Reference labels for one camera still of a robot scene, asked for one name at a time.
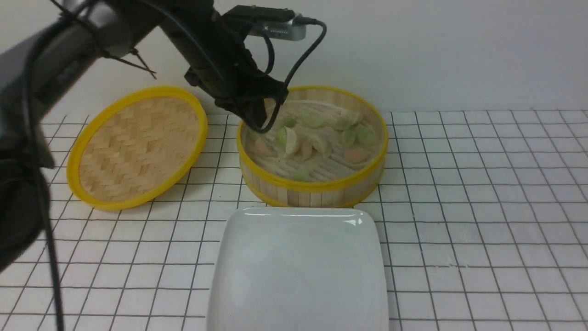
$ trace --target bamboo steamer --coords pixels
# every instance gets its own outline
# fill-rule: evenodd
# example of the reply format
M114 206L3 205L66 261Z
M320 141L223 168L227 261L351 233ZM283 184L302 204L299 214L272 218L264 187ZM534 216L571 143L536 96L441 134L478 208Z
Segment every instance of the bamboo steamer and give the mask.
M68 184L98 209L146 203L190 170L207 131L204 109L188 91L163 86L135 92L80 133L68 160Z
M332 156L313 171L315 181L294 181L286 175L295 171L300 164L295 160L280 160L279 157L263 160L256 156L249 148L253 131L241 122L237 132L237 148L243 179L253 194L271 206L352 207L364 200L380 181L388 144L386 124L380 113L364 99L344 90L322 86L290 89L280 109L279 119L284 116L295 117L300 113L299 108L292 108L289 104L305 103L318 105L312 111L317 111L317 114L320 112L321 117L327 118L335 118L342 108L362 112L363 122L371 127L379 140L379 144L371 150L370 159L363 164L349 165L342 157L343 147L334 142ZM273 111L273 105L273 101L266 102L269 114ZM338 134L331 128L301 130L302 134L308 133L305 130L326 130L322 133L327 136ZM266 134L269 139L273 138L272 134L275 135L273 131Z

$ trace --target black cable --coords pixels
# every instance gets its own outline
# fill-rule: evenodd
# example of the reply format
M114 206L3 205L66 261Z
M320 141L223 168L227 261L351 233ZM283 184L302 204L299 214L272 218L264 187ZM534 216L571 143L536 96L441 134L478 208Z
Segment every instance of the black cable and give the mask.
M138 59L141 61L141 63L143 63L143 66L136 65L136 64L134 64L133 62L129 62L129 61L125 60L125 59L122 59L122 58L115 57L115 56L111 55L111 54L110 54L109 52L107 52L107 51L106 51L104 48L102 48L102 46L100 45L100 40L99 40L99 39L98 39L98 37L96 36L96 32L95 32L95 31L92 29L92 27L90 27L90 25L89 25L87 22L85 22L85 21L83 21L83 20L81 20L81 19L79 19L79 18L78 18L78 15L79 15L79 14L80 14L80 13L81 13L81 12L82 12L82 11L83 11L85 8L86 8L86 7L90 7L90 6L94 5L94 4L97 2L97 0L86 0L84 3L82 3L82 5L81 5L81 6L80 6L78 9L76 9L76 11L75 11L75 12L70 12L70 11L69 11L67 8L65 8L64 6L60 5L60 4L59 4L59 2L57 2L57 0L49 0L49 1L51 1L51 3L52 3L52 4L54 4L54 5L55 5L55 6L56 6L56 7L57 7L57 8L58 8L60 11L61 11L61 15L62 15L64 18L67 18L67 19L71 19L71 20L73 20L74 22L76 22L77 24L79 24L81 27L83 27L83 28L84 28L86 31L88 31L88 33L90 33L90 36L91 36L91 37L92 37L92 39L94 40L94 44L95 44L95 45L96 45L96 47L98 47L98 49L100 50L100 55L101 55L103 58L107 58L107 59L113 59L113 60L116 60L116 61L118 61L118 62L124 63L124 64L126 64L126 65L130 65L130 66L132 66L132 67L135 67L135 68L137 68L137 69L145 70L145 71L147 71L148 73L150 73L150 74L151 74L151 76L152 76L154 79L157 79L157 78L155 77L155 74L156 74L157 72L155 72L155 71L152 71L151 69L149 69L149 67L147 66L147 64L145 63L145 61L143 61L143 59L142 59L142 58L141 58L141 56L139 55L139 52L138 52L136 49L133 49L133 50L131 51L131 54L132 54L132 55L134 55L134 56L136 56L136 57L137 57L137 58L138 58Z
M210 57L208 52L204 49L204 47L202 46L202 44L198 40L198 38L196 36L194 36L194 34L190 31L190 28L188 28L176 15L169 12L167 9L159 6L158 4L151 2L151 0L139 0L139 1L149 7L157 10L160 14L167 17L180 30L182 30L182 32L186 35L186 37L188 37L188 39L190 39L190 41L194 44L194 46L198 49L198 51L200 51L200 53L202 53L202 55L206 59L206 62L208 62L211 65L212 70L219 77L220 81L225 86L226 90L227 91L230 90L229 84L227 83L225 76L221 73L220 69L216 66L216 63L212 60L212 58ZM312 43L312 45L310 45L310 47L300 56L300 58L296 61L296 63L294 63L294 66L292 67L292 69L290 69L288 76L286 76L286 79L284 80L284 89L280 93L279 99L276 101L276 107L274 107L274 109L273 109L273 113L269 119L268 124L264 128L260 128L255 123L249 121L248 118L246 118L247 113L243 112L240 109L239 103L237 102L235 96L232 94L229 95L230 101L235 106L236 111L243 114L243 118L242 118L243 122L245 122L245 124L248 127L250 127L252 130L254 130L257 133L264 134L272 128L273 124L276 121L276 118L278 117L278 112L280 110L280 107L282 106L283 100L288 93L288 85L290 84L292 77L294 76L294 74L296 73L298 68L302 65L302 62L304 62L304 60L306 60L306 58L310 55L310 53L312 53L316 49L316 47L323 41L323 39L325 38L325 35L327 33L326 24L321 21L318 21L316 19L301 17L301 18L295 19L295 22L299 23L299 24L305 24L305 25L320 25L323 28L323 31L320 33L319 37Z
M36 146L37 137L36 137L36 129L35 123L33 122L32 118L32 72L33 67L35 65L35 61L43 50L64 30L66 30L70 25L70 20L67 19L60 19L57 23L50 26L45 32L35 41L31 50L26 56L25 65L24 65L24 73L22 76L22 109L23 109L23 118L24 118L24 130L26 137L28 138L29 142L29 152L31 158L31 171L33 175L33 180L35 182L36 187L36 203L39 208L39 216L41 217L41 222L43 223L45 235L47 239L47 250L49 253L49 266L51 269L51 280L52 280L52 287L54 293L54 304L55 304L55 320L57 324L57 330L63 331L64 330L64 311L63 311L63 302L61 299L61 287L59 285L59 270L57 265L57 253L55 251L55 242L53 238L53 231L51 229L51 220L49 219L48 210L48 192L44 190L45 187L45 177L41 173L41 169L39 168L39 155Z
M278 112L280 110L280 107L282 106L281 102L283 102L283 99L286 96L286 93L288 93L288 85L290 85L290 81L292 80L292 77L294 76L294 74L296 73L298 68L300 68L300 66L302 65L302 62L304 62L304 60L307 59L307 57L310 55L310 53L312 53L319 46L319 44L323 41L323 39L325 39L325 35L327 34L327 25L324 22L321 22L317 19L300 17L300 18L296 18L294 20L294 23L299 23L299 24L304 24L304 25L318 25L323 30L321 31L318 38L310 45L310 47L294 63L294 65L292 66L292 69L290 69L290 72L288 73L288 75L286 76L286 79L284 80L284 90L282 90L282 93L280 93L280 100L279 100L279 102L276 102L276 106L273 108L272 116L270 117L269 122L265 126L265 128L258 128L257 125L254 125L253 123L251 123L251 124L253 124L253 126L248 124L248 126L250 126L251 129L253 129L257 133L262 133L262 134L266 133L273 127L273 124L276 122L276 118L278 117Z
M272 40L269 36L268 30L264 29L261 25L254 23L254 22L251 22L251 21L248 21L246 19L228 18L225 21L226 22L239 22L239 23L243 23L243 24L248 24L251 27L257 28L259 30L259 32L261 33L261 37L263 38L263 41L265 41L265 45L268 49L268 66L265 68L263 74L257 75L255 77L261 78L261 77L269 75L269 73L272 72L273 65L276 61L276 52L273 49L273 43L272 43Z

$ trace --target dumpling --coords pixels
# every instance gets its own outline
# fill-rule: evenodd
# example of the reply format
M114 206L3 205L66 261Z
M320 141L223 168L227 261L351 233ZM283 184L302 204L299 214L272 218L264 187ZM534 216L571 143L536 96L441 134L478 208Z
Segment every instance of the dumpling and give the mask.
M320 128L325 124L325 121L322 118L312 114L302 114L300 119L302 120L302 124L304 124L304 126L307 128Z
M300 145L300 152L302 153L302 160L306 161L312 156L312 143L305 139L302 144Z
M366 161L369 157L368 152L361 148L348 148L343 152L343 158L345 161L351 164L358 164Z
M359 124L355 128L355 136L359 144L364 146L373 146L377 144L377 137L373 130L364 124Z
M281 127L276 130L276 138L274 138L276 145L286 148L286 127Z
M284 157L291 158L300 149L300 138L293 128L285 127L286 130L286 151Z
M341 145L343 147L351 147L353 143L355 143L355 130L352 129L345 129L341 133Z
M265 139L263 139L261 137L259 137L253 143L253 151L255 152L256 155L261 156L261 157L273 156L272 149L265 142Z
M296 125L296 119L293 117L286 117L282 121L283 127L292 128L292 127L294 127L294 125Z
M329 158L331 153L333 153L333 147L324 137L318 134L312 134L308 139L310 140L312 147L323 155L323 158Z
M347 130L361 122L362 118L363 114L361 112L343 109L339 115L339 119L335 122L334 129L337 131Z

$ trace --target yellow rim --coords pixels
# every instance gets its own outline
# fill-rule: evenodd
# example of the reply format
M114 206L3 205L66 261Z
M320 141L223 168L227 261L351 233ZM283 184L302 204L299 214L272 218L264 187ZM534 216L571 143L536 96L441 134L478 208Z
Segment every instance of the yellow rim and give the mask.
M154 97L175 97L182 99L186 101L192 107L192 109L194 109L194 112L196 112L196 116L198 118L198 136L196 138L194 149L173 176L169 177L166 181L155 187L153 190L147 191L140 196L124 201L102 201L90 196L83 189L82 183L79 180L79 163L81 161L83 151L86 149L90 139L106 121L108 121L121 109L140 100ZM168 190L190 170L192 165L198 159L200 152L204 148L207 133L208 122L206 120L206 113L204 112L204 109L200 105L198 99L196 99L196 97L194 97L190 92L181 88L169 86L152 87L135 92L108 106L88 124L82 133L80 133L79 137L73 144L66 169L69 187L80 200L99 209L120 210L136 207L140 204L146 203L147 201Z
M376 184L374 184L373 186L370 187L370 189L368 191L366 191L362 196L360 196L359 198L357 198L356 200L352 200L352 201L348 201L346 203L340 204L338 206L333 206L332 208L349 208L349 207L353 207L356 204L362 202L363 200L365 200L367 197L369 197L369 195L377 188L377 184L380 182L380 179L382 178L382 174L384 172L382 172L380 174L380 177L378 179L378 181L376 182ZM261 201L263 201L264 203L270 205L270 206L274 206L274 207L291 207L285 203L281 203L280 201L274 200L268 196L266 196L265 194L261 193L260 191L257 191L256 188L254 188L253 185L250 184L249 180L243 176L243 181L245 181L245 184L247 184L247 186L249 187L250 191L256 196L258 197Z
M386 150L388 148L388 130L386 128L386 122L382 118L380 112L369 102L367 102L362 97L355 95L349 91L341 90L339 88L328 87L328 86L320 86L320 85L308 85L308 86L299 86L291 88L290 91L296 90L309 90L309 89L323 89L323 90L331 90L336 91L342 94L346 94L350 97L356 98L361 102L364 102L380 119L383 128L383 135L384 135L384 143L382 144L382 149L380 153L375 157L372 162L370 162L366 167L358 171L357 173L347 176L338 180L334 181L325 181L321 183L301 183L298 181L289 180L286 178L282 178L276 176L272 173L267 172L262 167L258 166L245 152L243 148L243 144L241 142L241 130L243 129L243 121L239 123L239 127L237 129L237 149L239 151L239 155L241 155L241 159L243 162L253 171L256 175L265 180L271 181L272 183L279 185L281 187L290 189L290 190L297 190L297 191L304 191L304 192L324 192L324 191L334 191L340 190L341 188L354 185L362 181L366 176L369 176L374 168L378 165L378 163L385 157Z

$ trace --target black grid line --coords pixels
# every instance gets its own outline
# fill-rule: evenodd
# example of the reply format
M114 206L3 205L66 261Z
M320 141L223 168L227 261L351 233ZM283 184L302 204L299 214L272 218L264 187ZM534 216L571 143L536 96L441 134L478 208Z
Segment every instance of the black grid line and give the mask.
M63 119L61 119L61 122L59 123L59 126L57 128L57 130L55 130L54 136L57 133L57 131L59 130L59 128L61 128L61 125L63 125L65 121L65 117ZM35 272L35 269L37 268L37 266L39 265L39 261L41 261L41 258L43 257L43 255L45 254L45 249L46 249L46 245L43 246L43 249L41 250L41 253L39 255L39 257L37 258L35 265L33 266L33 269L31 270L31 273L29 274L28 278L26 279L25 282L25 286L29 283L33 273ZM18 304L18 302L20 301L23 292L25 291L25 286L23 286L21 292L18 295L18 298L16 299L16 301L14 302L14 306L12 307L11 311L8 313L8 317L6 318L6 321L4 321L4 324L2 325L2 328L0 330L4 330L4 328L6 327L6 325L8 324L8 320L10 319L10 316L14 313L14 310Z
M502 141L500 142L500 145L504 149L504 145L503 145ZM514 173L514 175L517 177L517 181L519 181L519 178L518 178L518 175L516 174L516 172ZM525 195L525 199L528 201L528 199L526 198L526 193L524 192L524 190L523 190L523 194ZM500 204L500 210L502 211L502 214L504 215L504 218L506 219L506 213L505 213L505 210L504 210L504 207L502 206L502 204ZM512 227L510 226L510 224L508 222L506 224L507 224L507 227L509 229L510 235L513 238L513 242L515 243L517 254L519 255L519 258L521 260L521 263L523 264L524 272L527 275L527 279L529 281L529 284L531 285L531 288L533 289L533 292L535 293L535 299L537 300L537 302L539 304L539 308L541 308L541 314L543 315L543 318L545 319L545 321L547 321L547 315L545 314L545 308L543 308L543 304L541 303L541 300L539 300L539 295L537 295L537 291L535 290L535 285L533 284L533 280L531 279L531 275L529 274L529 269L527 268L527 266L524 263L523 255L521 254L520 249L519 249L519 243L516 242L516 237L513 234Z
M380 190L380 185L377 186L377 193L380 198L380 210L382 211L382 217L386 220L386 214L384 213L384 205L382 204L382 191ZM398 292L396 291L396 279L394 278L394 268L392 267L392 257L390 256L390 244L388 243L388 231L386 230L386 223L384 223L384 235L386 238L386 248L388 249L388 262L390 263L390 273L392 277L392 287L394 288L394 300L396 305L396 313L398 314L398 318L400 319L400 305L398 304ZM390 311L390 301L388 301L388 311ZM402 324L400 324L400 331L403 331Z
M58 127L58 129L57 129L57 131L55 131L55 133L57 133L61 127L62 127L62 125L60 125L60 126ZM83 129L83 125L82 125L82 128L80 128L80 130L78 131L78 135L79 135L79 134L82 132L82 129ZM72 147L70 147L70 148L69 148L69 150L68 150L68 154L69 154L69 153L71 153L71 149L72 149ZM62 219L62 217L63 217L63 215L64 215L64 213L65 213L65 210L66 210L66 209L67 209L67 207L68 207L68 204L69 204L69 202L70 202L70 201L72 201L72 197L73 197L73 194L70 194L70 195L69 195L69 198L68 198L68 201L65 203L64 209L61 211L61 215L60 215L60 216L57 218L57 221L55 222L55 225L54 225L54 227L53 227L53 230L54 230L54 231L55 231L55 229L57 228L57 226L59 225L59 221ZM87 225L88 225L88 221L86 221L86 222L85 222L85 224L83 225L83 229L82 229L82 232L81 232L81 233L80 233L80 235L79 235L79 239L81 239L81 237L82 237L82 233L83 233L83 230L86 228L86 226L87 226ZM79 244L79 242L77 242L77 243L74 245L73 251L72 251L72 253L71 253L71 255L70 255L69 259L68 259L68 262L67 262L67 263L65 263L65 268L64 268L63 272L61 273L61 276L59 277L59 282L60 282L60 283L63 281L63 279L64 279L64 277L65 277L65 273L68 271L69 264L71 263L71 260L72 260L72 258L74 257L75 250L76 250L76 248L78 247L78 244ZM61 263L61 262L59 262L59 252L57 252L56 256L57 256L57 262L58 262L58 265L57 265L57 267L58 267L58 273L59 273L59 265L60 265L60 264L64 264L64 263ZM49 305L48 305L48 307L47 307L47 309L46 309L45 313L47 313L47 312L49 311L49 309L50 309L50 308L51 308L51 306L53 305L53 302L54 302L54 300L55 300L55 297L54 297L54 296L52 296L52 297L51 297L51 300L49 301ZM41 319L41 322L39 322L39 327L41 327L41 324L43 324L43 321L44 321L44 319L45 319L45 318L43 317L43 318Z
M535 159L535 162L537 162L537 159L536 159L536 157L535 157L535 154L532 154L532 155L533 155L533 158ZM543 172L543 169L542 169L542 168L540 168L539 170L541 171L541 174L543 175L543 177L546 177L546 176L545 176L545 173ZM551 186L549 186L549 190L552 192L553 196L555 196L555 197L556 197L556 195L555 195L555 193L553 192L553 189L552 189L552 187L551 187ZM533 213L533 215L534 215L535 219L537 219L537 215L535 214L535 211L534 211L532 208L531 208L531 211L532 211L532 213ZM540 227L540 226L539 226L539 231L541 232L541 235L543 236L543 239L545 240L545 242L548 242L548 241L547 241L547 236L545 236L545 231L544 231L544 230L543 230L543 228L542 228L542 227ZM547 245L547 249L549 250L549 253L551 254L551 256L552 256L553 260L554 260L554 261L555 261L555 263L556 263L557 269L559 270L559 272L560 272L560 275L561 275L561 277L562 277L562 279L563 279L564 283L566 284L567 290L568 290L570 293L572 293L572 291L571 291L571 289L570 289L570 286L569 286L569 284L568 284L568 282L567 282L567 280L566 280L566 278L565 278L565 275L563 274L563 271L562 271L562 269L560 268L559 261L557 261L557 258L556 258L556 256L555 256L555 254L553 253L553 250L552 250L552 248L551 248L551 245ZM577 310L578 314L579 314L580 316L582 316L582 318L584 319L585 317L584 317L584 316L583 316L583 314L582 314L582 310L580 309L580 306L578 305L578 302L577 302L576 298L575 298L573 295L570 295L570 296L572 297L572 300L573 300L573 302L574 302L574 305L575 305L575 307L576 307L576 310ZM539 300L539 296L537 296L537 301L539 302L539 305L542 305L542 304L541 304L541 301Z
M463 117L465 118L465 121L466 121L466 124L467 124L467 116L465 116L465 113L463 114ZM455 159L455 154L453 155L453 160L455 161L455 163L457 163L457 159ZM459 173L459 180L463 183L462 173L460 171L458 171L458 173ZM476 224L476 229L477 229L478 235L480 236L480 241L482 242L482 246L484 247L484 252L486 253L486 258L488 259L488 264L490 266L490 270L492 271L492 277L494 278L494 283L496 285L496 288L498 289L498 293L500 295L500 300L502 301L502 306L503 306L503 308L505 310L505 313L506 313L506 318L509 320L510 328L513 330L513 324L510 321L510 314L509 314L508 308L506 307L505 299L504 299L502 293L500 292L500 286L498 284L498 278L496 277L495 268L494 268L494 266L492 266L492 261L490 259L490 254L488 253L488 249L486 248L486 243L484 241L484 237L482 236L482 230L480 229L480 224L479 224L479 222L477 220L477 215L476 215L476 213L474 211L474 208L473 208L472 203L470 201L470 196L467 193L467 190L466 190L466 198L467 198L467 202L469 203L469 206L470 206L470 211L472 212L472 216L474 218L474 223ZM465 290L466 286L465 286L465 284L463 282L463 277L462 277L462 286L463 286L463 288Z
M567 122L565 123L565 125L566 125L566 127L568 128L568 130L570 130L570 132L572 132L573 138L576 140L576 142L578 143L578 145L582 146L582 144L580 143L580 140L579 140L579 138L576 136L576 134L574 133L574 131L572 131L572 128L570 127L570 125L569 125ZM570 175L572 176L572 179L574 179L574 183L575 183L575 184L578 186L578 188L580 188L580 185L578 184L578 182L577 182L576 178L573 176L573 174L571 173L571 171L569 171L569 168L568 168L568 172L569 172L569 173L570 173ZM588 201L588 197L585 195L584 191L580 190L580 192L581 192L581 193L582 193L582 195L584 196L584 199L586 199L586 201ZM573 226L572 226L571 228L572 228L572 232L574 233L574 236L576 237L576 240L577 240L578 242L580 242L580 238L578 237L578 234L577 234L576 230L574 229L574 227L573 227ZM586 258L588 259L588 249L587 249L587 248L585 248L585 247L582 247L582 250L584 251L584 255L586 255Z
M227 124L229 122L229 117L227 117L225 124ZM226 135L226 126L225 126L225 132L223 133L223 137ZM220 150L222 151L223 145L225 143L225 140L222 141L222 143L220 144ZM221 158L219 157L217 166L221 163ZM215 171L215 178L212 181L213 183L216 183L216 176L218 175L218 169ZM208 202L208 209L206 211L206 218L208 219L208 214L211 212L211 201L212 201L212 194L215 191L215 184L212 184L212 189L211 189L211 198L210 201ZM198 256L196 257L196 266L194 267L194 273L192 275L192 281L190 282L190 284L194 284L194 278L196 277L196 270L198 269L198 261L200 260L200 253L202 252L202 241L204 240L204 233L206 232L206 221L204 222L204 227L202 228L202 237L200 238L200 245L198 248ZM192 297L192 291L191 290L188 293L188 301L186 302L186 310L184 311L184 318L182 321L182 330L184 328L184 325L186 325L186 315L188 314L188 309L190 308L190 298Z
M394 127L394 136L396 136L396 127ZM398 145L398 139L396 140L396 146L400 150L400 146ZM401 167L403 166L402 158L400 158L400 166ZM404 176L404 179L405 179L405 182L406 182L406 173L404 172L404 169L402 170L402 176ZM409 190L406 190L406 193L407 193L408 198L410 200L410 191ZM413 214L413 219L414 219L415 210L413 209L412 204L410 205L410 210L411 210L411 212ZM416 231L417 239L419 240L420 258L423 259L423 264L424 264L425 263L425 253L423 252L423 246L420 243L419 231L418 231L418 228L416 227L416 223L415 223L415 231ZM433 316L435 317L435 323L437 325L437 329L439 329L439 321L437 319L437 310L435 309L435 302L433 301L433 293L431 292L431 283L429 281L429 272L427 271L427 269L425 269L425 278L427 280L427 287L429 288L429 299L431 300L431 307L433 309ZM396 292L396 305L399 307L398 315L399 315L399 318L400 318L400 303L398 302L397 292Z
M151 214L151 210L153 209L153 202L150 202L150 206L149 206L149 212L147 213L147 219L149 218L149 214ZM143 237L143 234L145 233L145 228L147 227L147 222L145 222L143 224L143 227L141 228L141 235L139 236L139 240L141 239L141 237ZM119 307L121 306L121 302L122 302L122 297L125 295L125 288L126 288L126 284L129 281L129 277L131 276L131 271L133 269L132 265L133 262L135 261L136 257L137 257L137 253L139 252L139 246L140 243L137 244L137 247L135 248L135 252L133 254L133 259L131 260L131 267L129 267L129 271L126 274L126 278L125 278L125 282L121 291L121 296L118 298L118 302L116 303L116 309L114 311L114 315L117 315L116 313L118 312ZM108 328L108 330L112 330L112 326L114 325L114 318L111 321L111 324Z
M445 126L443 125L443 119L441 118L441 114L439 114L439 118L440 118L440 121L441 121L441 126L443 128L443 132L445 133L445 136L447 136L447 131L445 129ZM421 142L423 144L423 148L425 149L425 152L427 152L427 146L425 145L425 142L424 142L424 140L422 138L423 137L423 134L421 132L421 128L420 128L420 125L419 125L419 117L418 116L416 116L416 124L418 125L418 128L419 128L419 135L421 136ZM449 148L451 149L451 144L449 144L449 139L447 139L447 144L448 144ZM427 158L427 163L429 163L429 156L428 156L428 154L425 154L425 156ZM433 180L433 185L435 186L435 193L437 194L437 200L439 201L439 208L441 209L441 215L443 216L443 220L445 221L444 222L445 223L445 229L447 230L447 236L449 238L449 243L451 244L453 258L455 259L455 262L457 263L457 254L455 252L455 246L453 245L453 240L452 240L452 237L451 237L451 231L449 231L449 226L447 225L447 221L446 221L446 218L445 218L445 212L443 211L443 206L441 205L441 198L439 196L439 189L437 188L437 184L435 183L435 174L433 174L433 170L431 168L429 168L429 173L431 175L431 179ZM419 236L419 233L418 233L419 232L419 227L416 225L416 223L415 223L415 229L417 231L417 235ZM457 272L459 274L459 279L462 282L463 289L465 290L466 289L466 286L465 286L464 281L463 281L463 275L462 275L461 269L458 268L457 269ZM467 303L468 312L470 314L470 317L473 320L474 317L473 317L473 313L472 313L472 307L470 305L470 299L469 299L469 297L467 295L465 295L465 297L466 297L466 303ZM477 331L477 327L476 327L475 324L474 324L474 331Z
M94 276L93 276L93 278L92 278L92 282L90 283L90 287L89 287L89 289L88 289L88 292L86 293L86 297L85 297L85 298L84 298L84 300L83 300L82 307L81 307L81 308L80 308L80 310L79 310L80 314L81 314L81 313L83 313L83 309L86 307L86 302L88 302L88 298L90 297L90 291L92 291L92 288L94 288L94 287L93 287L93 285L94 285L94 282L96 281L96 276L98 275L98 271L100 271L100 267L102 266L102 263L103 263L103 261L104 261L104 256L106 255L106 251L108 251L108 246L109 246L109 245L110 245L110 243L111 243L111 242L110 242L110 239L112 238L112 235L114 234L114 230L116 229L116 225L117 225L117 224L118 224L118 219L117 219L117 220L115 220L115 223L114 223L114 226L112 227L112 231L111 231L111 233L110 233L110 236L108 237L108 239L109 239L109 240L107 240L107 241L106 241L106 246L104 247L104 252L102 252L102 256L100 257L100 263L98 263L98 267L96 268L96 272L94 273ZM78 318L76 319L76 321L75 321L75 324L73 325L73 329L72 329L72 330L75 330L75 328L78 326L78 323L79 323L79 318L80 318L80 316L78 316Z

